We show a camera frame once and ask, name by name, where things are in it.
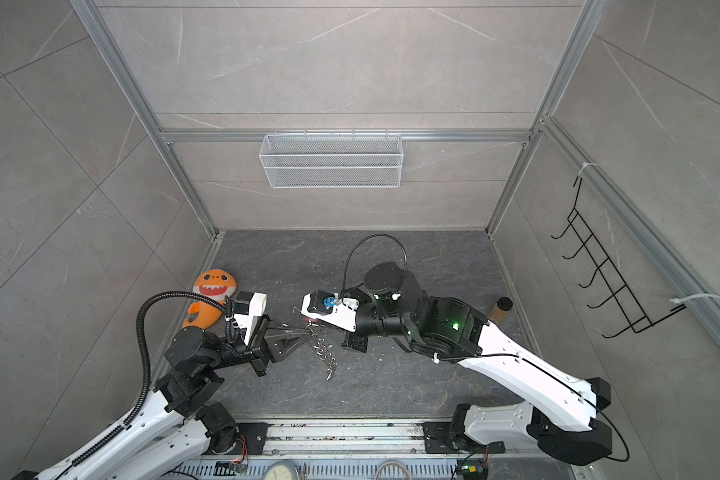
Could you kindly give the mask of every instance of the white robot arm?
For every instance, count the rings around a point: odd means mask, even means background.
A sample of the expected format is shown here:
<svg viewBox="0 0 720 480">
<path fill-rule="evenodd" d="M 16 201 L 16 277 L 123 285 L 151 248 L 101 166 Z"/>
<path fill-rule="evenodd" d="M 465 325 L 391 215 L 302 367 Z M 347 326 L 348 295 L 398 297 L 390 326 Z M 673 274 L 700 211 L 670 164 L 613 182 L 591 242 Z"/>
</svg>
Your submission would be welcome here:
<svg viewBox="0 0 720 480">
<path fill-rule="evenodd" d="M 144 316 L 154 302 L 176 296 L 221 310 L 227 336 L 219 338 L 196 326 L 183 328 L 165 352 L 171 370 L 152 386 Z M 206 405 L 223 382 L 214 370 L 249 363 L 264 376 L 269 361 L 283 360 L 308 332 L 270 328 L 263 293 L 240 292 L 228 303 L 223 306 L 199 293 L 180 291 L 160 293 L 145 302 L 136 318 L 145 366 L 136 406 L 56 465 L 42 472 L 21 472 L 14 480 L 152 480 L 207 450 L 239 455 L 242 443 L 235 420 L 221 403 Z"/>
<path fill-rule="evenodd" d="M 427 296 L 413 273 L 394 262 L 374 266 L 363 285 L 365 291 L 309 293 L 301 313 L 346 330 L 345 348 L 365 352 L 368 336 L 393 336 L 404 350 L 457 362 L 525 398 L 515 406 L 459 406 L 451 425 L 457 447 L 536 445 L 575 465 L 611 454 L 611 429 L 596 419 L 610 404 L 610 385 L 603 379 L 558 370 L 466 303 Z"/>
</svg>

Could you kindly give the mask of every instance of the dark marble floor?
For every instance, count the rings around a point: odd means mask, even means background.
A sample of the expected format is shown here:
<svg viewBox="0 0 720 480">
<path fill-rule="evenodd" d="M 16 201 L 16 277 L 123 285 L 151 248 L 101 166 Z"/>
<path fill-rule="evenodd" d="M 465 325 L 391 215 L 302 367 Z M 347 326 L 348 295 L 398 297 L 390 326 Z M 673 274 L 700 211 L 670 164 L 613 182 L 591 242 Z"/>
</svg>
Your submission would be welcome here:
<svg viewBox="0 0 720 480">
<path fill-rule="evenodd" d="M 336 292 L 352 246 L 369 232 L 238 230 L 226 233 L 215 268 L 230 272 L 239 290 L 268 295 L 267 312 L 278 323 L 303 325 L 292 311 L 305 294 Z M 408 252 L 408 268 L 429 295 L 455 296 L 488 313 L 507 287 L 482 232 L 392 232 Z M 397 245 L 374 238 L 352 256 L 348 285 L 362 282 L 375 264 L 396 260 Z M 212 327 L 221 332 L 218 322 Z M 519 344 L 528 343 L 510 314 L 501 329 Z M 326 329 L 326 343 L 338 368 L 326 380 L 326 367 L 309 345 L 259 378 L 250 366 L 218 373 L 226 381 L 214 396 L 234 416 L 451 416 L 457 404 L 507 405 L 520 400 L 493 380 L 449 363 L 405 353 L 392 339 L 373 337 L 368 353 L 341 348 L 343 334 Z"/>
</svg>

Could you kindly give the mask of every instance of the aluminum frame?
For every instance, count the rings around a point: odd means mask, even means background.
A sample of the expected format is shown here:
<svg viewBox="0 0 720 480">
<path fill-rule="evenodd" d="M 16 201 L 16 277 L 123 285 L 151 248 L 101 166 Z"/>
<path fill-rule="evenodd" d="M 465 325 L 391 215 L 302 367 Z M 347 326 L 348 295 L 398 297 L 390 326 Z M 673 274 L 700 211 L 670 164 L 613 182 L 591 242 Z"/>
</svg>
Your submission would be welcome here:
<svg viewBox="0 0 720 480">
<path fill-rule="evenodd" d="M 520 180 L 528 168 L 531 157 L 534 155 L 534 151 L 538 145 L 539 127 L 544 121 L 544 117 L 552 114 L 560 102 L 560 99 L 563 97 L 570 78 L 573 76 L 586 46 L 590 43 L 595 28 L 597 24 L 600 23 L 600 18 L 603 16 L 607 6 L 608 0 L 588 0 L 582 7 L 581 15 L 579 15 L 568 45 L 563 52 L 560 63 L 557 65 L 557 70 L 552 76 L 550 86 L 547 88 L 547 93 L 541 101 L 541 106 L 539 106 L 539 110 L 530 128 L 528 144 L 524 145 L 520 150 L 518 158 L 512 166 L 512 171 L 509 173 L 504 188 L 496 201 L 494 211 L 488 219 L 488 224 L 485 226 L 485 231 L 491 238 L 493 238 L 493 235 L 496 233 L 501 219 L 504 218 L 504 213 L 507 211 L 514 192 L 518 188 Z"/>
<path fill-rule="evenodd" d="M 484 128 L 467 130 L 423 129 L 219 129 L 178 130 L 160 132 L 163 141 L 179 142 L 262 142 L 268 134 L 396 134 L 403 141 L 528 141 L 530 131 L 525 128 Z"/>
<path fill-rule="evenodd" d="M 192 210 L 200 220 L 202 227 L 205 229 L 209 237 L 213 238 L 219 233 L 219 230 L 213 224 L 208 209 L 202 202 L 200 195 L 195 189 L 195 185 L 192 179 L 187 175 L 179 161 L 179 156 L 173 149 L 166 144 L 160 137 L 160 126 L 157 122 L 157 117 L 150 104 L 146 101 L 144 93 L 139 88 L 136 79 L 128 68 L 127 63 L 123 59 L 123 55 L 118 49 L 112 34 L 104 23 L 104 19 L 101 17 L 98 7 L 93 3 L 92 0 L 70 0 L 72 8 L 74 8 L 77 16 L 80 17 L 80 21 L 85 26 L 90 38 L 96 44 L 96 47 L 104 58 L 106 66 L 109 68 L 112 75 L 115 77 L 117 84 L 123 91 L 123 94 L 130 103 L 130 106 L 139 118 L 139 121 L 144 126 L 147 135 L 155 145 L 157 152 L 165 161 L 168 170 L 176 179 L 186 197 L 190 203 Z"/>
<path fill-rule="evenodd" d="M 211 265 L 213 264 L 213 259 L 216 258 L 216 254 L 219 252 L 221 242 L 223 241 L 224 232 L 220 232 L 216 236 L 208 240 L 208 244 L 206 245 L 206 248 L 203 251 L 200 260 L 198 260 L 197 265 L 195 266 L 195 271 L 192 275 L 192 278 L 187 279 L 188 283 L 193 283 L 194 279 L 200 276 L 202 272 L 210 270 Z M 182 286 L 186 287 L 188 290 L 190 289 L 189 284 Z M 170 345 L 170 342 L 173 340 L 173 333 L 178 332 L 182 324 L 184 323 L 184 319 L 186 318 L 186 309 L 190 306 L 190 303 L 192 303 L 192 300 L 184 299 L 184 301 L 181 301 L 179 303 L 179 306 L 176 308 L 176 312 L 173 313 L 173 319 L 170 323 L 170 328 L 166 330 L 166 334 L 163 336 L 163 341 L 160 343 L 160 348 L 156 350 L 156 358 L 154 357 L 152 359 L 153 383 L 157 379 L 168 373 L 168 371 L 170 370 L 170 364 L 163 356 L 163 352 L 168 350 L 168 345 Z"/>
<path fill-rule="evenodd" d="M 593 163 L 592 158 L 554 118 L 546 117 L 542 120 L 543 134 L 574 168 L 578 169 L 584 163 Z M 701 275 L 608 178 L 602 168 L 585 168 L 580 175 L 679 297 L 713 292 Z M 688 301 L 686 306 L 720 347 L 720 301 L 703 297 Z"/>
</svg>

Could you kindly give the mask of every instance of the white zip tie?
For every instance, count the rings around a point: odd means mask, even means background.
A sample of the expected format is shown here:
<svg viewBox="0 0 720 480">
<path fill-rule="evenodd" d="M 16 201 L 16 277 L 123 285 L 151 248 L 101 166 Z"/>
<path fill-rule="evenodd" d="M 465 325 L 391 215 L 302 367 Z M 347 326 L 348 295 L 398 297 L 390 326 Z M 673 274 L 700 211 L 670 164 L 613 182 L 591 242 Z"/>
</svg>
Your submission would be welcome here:
<svg viewBox="0 0 720 480">
<path fill-rule="evenodd" d="M 589 167 L 590 165 L 597 165 L 597 164 L 591 164 L 589 162 L 584 162 L 581 164 L 581 169 L 579 170 L 579 173 L 576 174 L 577 177 L 581 177 L 581 172 L 584 171 L 585 168 Z"/>
<path fill-rule="evenodd" d="M 717 295 L 715 293 L 694 293 L 693 295 L 684 296 L 683 298 L 670 298 L 670 302 L 676 303 L 679 305 L 688 300 L 693 300 L 695 298 L 703 298 L 703 297 L 717 298 L 718 300 L 720 300 L 720 295 Z"/>
</svg>

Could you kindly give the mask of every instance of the black wire rack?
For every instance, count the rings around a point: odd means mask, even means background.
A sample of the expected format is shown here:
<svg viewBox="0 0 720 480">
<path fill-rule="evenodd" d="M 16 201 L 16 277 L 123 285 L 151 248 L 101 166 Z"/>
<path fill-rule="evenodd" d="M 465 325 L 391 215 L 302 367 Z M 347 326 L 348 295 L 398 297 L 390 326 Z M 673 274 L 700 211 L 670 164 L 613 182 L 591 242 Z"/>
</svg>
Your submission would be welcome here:
<svg viewBox="0 0 720 480">
<path fill-rule="evenodd" d="M 615 337 L 621 335 L 622 333 L 624 333 L 625 331 L 627 331 L 629 329 L 632 329 L 632 331 L 634 333 L 640 333 L 640 332 L 643 332 L 644 330 L 647 330 L 647 329 L 651 328 L 652 326 L 655 326 L 655 325 L 661 323 L 662 321 L 670 318 L 675 313 L 683 311 L 686 308 L 686 306 L 678 305 L 678 306 L 675 306 L 674 308 L 672 308 L 672 310 L 670 310 L 669 313 L 667 313 L 666 315 L 664 315 L 663 317 L 661 317 L 658 320 L 652 320 L 648 316 L 648 314 L 645 312 L 645 309 L 643 309 L 643 305 L 640 304 L 640 302 L 638 301 L 634 292 L 632 291 L 630 286 L 626 283 L 626 280 L 624 280 L 624 276 L 619 271 L 618 266 L 611 259 L 607 250 L 605 250 L 605 248 L 603 248 L 602 243 L 597 238 L 597 236 L 594 234 L 594 232 L 590 228 L 589 224 L 581 216 L 581 212 L 579 212 L 578 209 L 576 208 L 576 206 L 578 205 L 578 202 L 579 202 L 579 193 L 581 192 L 581 177 L 576 178 L 576 181 L 574 182 L 574 188 L 576 188 L 576 199 L 574 200 L 574 207 L 570 210 L 570 213 L 566 217 L 566 222 L 568 223 L 568 225 L 565 227 L 565 230 L 563 230 L 562 234 L 560 234 L 558 236 L 552 235 L 552 238 L 554 238 L 555 240 L 558 240 L 558 239 L 562 238 L 563 235 L 566 235 L 568 230 L 573 231 L 576 234 L 576 237 L 579 239 L 579 242 L 581 242 L 581 246 L 579 246 L 579 249 L 576 250 L 576 252 L 573 255 L 571 255 L 571 256 L 563 255 L 563 258 L 565 258 L 566 260 L 572 260 L 573 258 L 576 257 L 576 255 L 578 255 L 583 250 L 589 256 L 590 260 L 592 260 L 592 264 L 595 265 L 595 271 L 592 273 L 592 277 L 590 278 L 590 281 L 585 285 L 582 285 L 581 283 L 579 283 L 579 286 L 581 288 L 591 287 L 592 284 L 595 282 L 595 278 L 597 278 L 597 275 L 600 274 L 600 277 L 603 279 L 603 282 L 608 287 L 608 291 L 610 292 L 610 295 L 608 295 L 608 297 L 605 298 L 605 300 L 603 300 L 602 302 L 600 302 L 597 305 L 587 304 L 586 306 L 591 309 L 597 309 L 597 308 L 600 308 L 603 305 L 605 305 L 609 300 L 613 299 L 616 302 L 616 304 L 619 306 L 619 310 L 621 311 L 621 313 L 624 315 L 624 319 L 627 322 L 627 326 L 624 327 L 622 330 L 614 333 L 613 335 L 603 334 L 603 337 L 607 338 L 607 339 L 612 339 L 612 338 L 615 338 Z M 581 224 L 583 225 L 583 227 L 582 226 L 576 227 L 576 225 L 574 225 L 574 222 L 576 221 L 576 219 L 581 220 Z M 602 250 L 603 254 L 605 255 L 605 259 L 600 262 L 595 260 L 595 255 L 593 255 L 592 250 L 587 245 L 587 244 L 591 245 L 593 242 L 595 242 L 598 245 L 600 250 Z M 617 281 L 615 281 L 615 282 L 608 281 L 605 273 L 603 272 L 603 268 L 605 268 L 607 266 L 609 266 L 610 268 L 613 269 L 613 271 L 616 272 L 616 275 L 618 276 Z M 628 295 L 627 298 L 631 298 L 634 301 L 634 305 L 636 305 L 636 310 L 637 310 L 636 315 L 638 316 L 638 318 L 636 320 L 632 320 L 630 318 L 630 315 L 627 314 L 625 305 L 624 305 L 624 298 L 620 299 L 618 297 L 618 294 L 621 293 L 622 291 L 625 292 L 624 295 Z"/>
</svg>

